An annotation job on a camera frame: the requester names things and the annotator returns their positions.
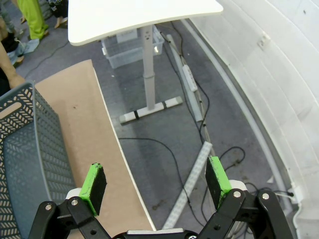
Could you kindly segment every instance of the white table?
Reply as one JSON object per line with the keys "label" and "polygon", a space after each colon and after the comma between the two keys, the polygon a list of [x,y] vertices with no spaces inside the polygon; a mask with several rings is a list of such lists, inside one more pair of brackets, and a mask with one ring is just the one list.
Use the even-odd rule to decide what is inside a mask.
{"label": "white table", "polygon": [[152,25],[221,11],[223,7],[215,0],[69,0],[68,37],[72,45],[80,46],[142,28],[147,106],[120,117],[121,122],[128,122],[182,102],[180,97],[175,97],[155,103]]}

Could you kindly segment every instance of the gray floor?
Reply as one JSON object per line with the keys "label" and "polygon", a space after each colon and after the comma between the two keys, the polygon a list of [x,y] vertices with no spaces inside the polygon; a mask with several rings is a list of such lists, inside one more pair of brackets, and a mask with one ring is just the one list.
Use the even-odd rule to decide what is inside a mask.
{"label": "gray floor", "polygon": [[[20,13],[10,2],[6,6],[14,22],[19,25]],[[58,49],[67,42],[67,30],[53,29],[55,24],[53,17],[47,23],[50,25],[50,35],[42,40],[35,52],[25,56],[24,63],[17,69],[18,73],[25,76],[42,62],[27,77],[27,80],[39,82],[75,63],[92,59],[118,137],[149,137],[162,141],[175,154],[185,181],[201,148],[197,129],[186,104],[120,125],[118,117],[121,114],[145,106],[142,61],[113,70],[102,54],[100,42],[81,47],[74,47],[68,43]],[[193,75],[210,98],[207,127],[217,155],[235,145],[246,151],[243,163],[230,169],[228,177],[253,182],[259,188],[265,186],[277,188],[276,185],[266,183],[271,177],[270,167],[226,84],[182,24],[176,22],[175,25],[184,37],[184,54]],[[178,35],[173,30],[162,26],[158,28],[165,34],[172,34],[178,42]],[[169,64],[165,52],[156,56],[154,60],[157,101],[183,96],[177,75]],[[160,229],[181,191],[173,158],[167,149],[155,142],[121,140],[121,145],[151,218],[156,228]],[[222,163],[228,166],[240,157],[239,151],[233,151],[223,158]],[[192,207],[201,222],[204,220],[200,213],[200,203],[205,186],[205,182],[200,179],[190,196]],[[207,216],[210,215],[207,199],[204,211]],[[194,220],[188,206],[185,207],[176,226],[196,232],[202,228]]]}

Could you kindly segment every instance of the white wall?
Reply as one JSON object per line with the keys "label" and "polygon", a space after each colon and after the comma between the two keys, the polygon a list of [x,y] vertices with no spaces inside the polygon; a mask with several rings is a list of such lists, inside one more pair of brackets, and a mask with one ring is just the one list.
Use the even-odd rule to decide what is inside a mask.
{"label": "white wall", "polygon": [[[309,219],[318,226],[319,0],[219,2],[223,13],[191,20],[246,93],[301,192],[298,227]],[[271,40],[262,50],[263,32]],[[302,238],[317,238],[313,229]]]}

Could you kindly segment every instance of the bolt head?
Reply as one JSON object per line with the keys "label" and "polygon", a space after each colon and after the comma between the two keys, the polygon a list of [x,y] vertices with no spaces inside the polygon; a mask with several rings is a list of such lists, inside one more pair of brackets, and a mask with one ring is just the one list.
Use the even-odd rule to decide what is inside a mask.
{"label": "bolt head", "polygon": [[72,200],[71,204],[72,204],[73,206],[77,205],[77,204],[78,204],[78,200],[75,200],[75,199]]}
{"label": "bolt head", "polygon": [[241,193],[238,192],[238,191],[235,191],[233,195],[234,195],[235,198],[240,198]]}
{"label": "bolt head", "polygon": [[52,206],[51,206],[50,204],[48,204],[48,205],[45,206],[45,209],[46,209],[47,211],[49,211],[51,208],[52,208]]}
{"label": "bolt head", "polygon": [[268,193],[264,193],[262,198],[265,199],[265,200],[269,199],[269,194]]}

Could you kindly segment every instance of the lime green pants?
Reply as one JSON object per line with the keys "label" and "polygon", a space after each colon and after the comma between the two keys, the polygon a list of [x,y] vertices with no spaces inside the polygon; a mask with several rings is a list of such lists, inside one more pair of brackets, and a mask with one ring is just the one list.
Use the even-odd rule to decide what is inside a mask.
{"label": "lime green pants", "polygon": [[22,14],[25,16],[31,39],[41,39],[48,25],[45,24],[38,0],[17,0]]}

